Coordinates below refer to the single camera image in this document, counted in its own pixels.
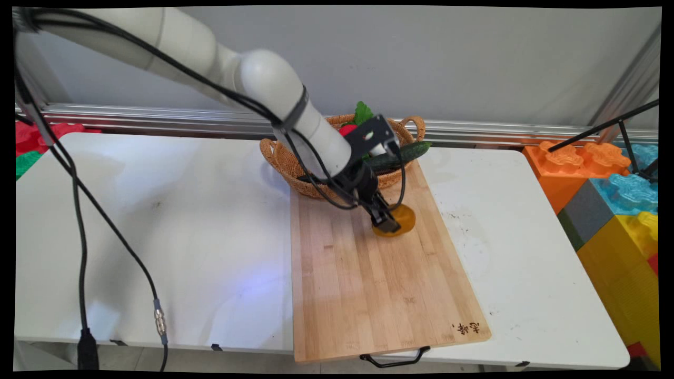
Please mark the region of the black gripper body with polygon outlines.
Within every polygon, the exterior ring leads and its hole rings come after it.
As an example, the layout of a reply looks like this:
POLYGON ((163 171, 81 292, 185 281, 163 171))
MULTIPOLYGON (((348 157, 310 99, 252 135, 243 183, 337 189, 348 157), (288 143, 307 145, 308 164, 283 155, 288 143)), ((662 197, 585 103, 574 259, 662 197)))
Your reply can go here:
POLYGON ((339 209, 379 209, 378 178, 364 161, 356 161, 331 177, 331 190, 341 202, 331 201, 339 209))

